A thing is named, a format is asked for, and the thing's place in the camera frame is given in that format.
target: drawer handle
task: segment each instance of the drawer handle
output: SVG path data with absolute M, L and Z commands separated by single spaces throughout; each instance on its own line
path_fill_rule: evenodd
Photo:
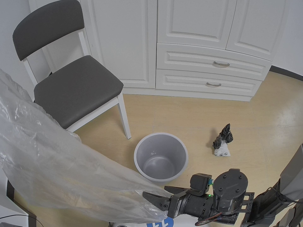
M 217 84 L 210 84 L 210 83 L 206 83 L 207 85 L 210 85 L 210 86 L 214 86 L 214 87 L 219 87 L 219 86 L 221 86 L 222 84 L 221 83 L 219 83 L 218 85 Z
M 215 61 L 214 61 L 214 64 L 215 64 L 215 65 L 218 65 L 218 66 L 230 66 L 229 63 L 228 63 L 228 64 L 221 64 L 221 63 L 217 63 L 217 62 L 215 62 Z

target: wooden floor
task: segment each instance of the wooden floor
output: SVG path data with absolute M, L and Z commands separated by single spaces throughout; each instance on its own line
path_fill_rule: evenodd
M 240 168 L 248 177 L 247 190 L 259 194 L 277 182 L 303 142 L 303 81 L 273 72 L 250 102 L 127 94 L 124 101 L 130 140 L 124 135 L 117 106 L 76 133 L 84 144 L 133 170 L 134 149 L 144 136 L 153 132 L 176 135 L 187 147 L 189 162 L 172 186 L 189 187 L 191 176 L 198 172 L 215 178 L 230 168 Z M 228 145 L 231 156 L 216 157 L 212 142 L 228 123 L 234 137 Z M 18 194 L 15 199 L 36 214 L 44 227 L 107 226 L 76 212 L 29 206 Z

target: blue logo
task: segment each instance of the blue logo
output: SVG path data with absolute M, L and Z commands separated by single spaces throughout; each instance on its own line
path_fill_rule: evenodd
M 150 223 L 150 224 L 146 224 L 146 226 L 147 227 L 173 227 L 174 220 L 170 217 L 167 217 L 166 219 L 162 220 L 162 222 Z

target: chair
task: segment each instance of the chair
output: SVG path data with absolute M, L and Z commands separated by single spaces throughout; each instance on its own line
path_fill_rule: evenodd
M 72 132 L 117 104 L 129 139 L 131 133 L 122 95 L 123 83 L 89 55 L 83 28 L 82 9 L 77 0 L 47 4 L 33 11 L 16 27 L 13 42 L 35 86 L 35 103 Z M 27 57 L 74 31 L 78 31 L 84 56 L 38 83 Z

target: chair leg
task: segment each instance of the chair leg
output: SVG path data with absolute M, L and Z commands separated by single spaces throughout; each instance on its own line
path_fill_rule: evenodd
M 129 124 L 128 124 L 128 120 L 127 120 L 127 115 L 126 115 L 126 110 L 125 110 L 125 105 L 124 105 L 124 100 L 123 100 L 123 95 L 122 93 L 120 93 L 118 96 L 118 108 L 119 108 L 119 113 L 121 116 L 121 120 L 122 120 L 122 124 L 123 124 L 123 128 L 124 128 L 124 132 L 125 135 L 128 139 L 131 138 L 131 130 L 129 128 Z

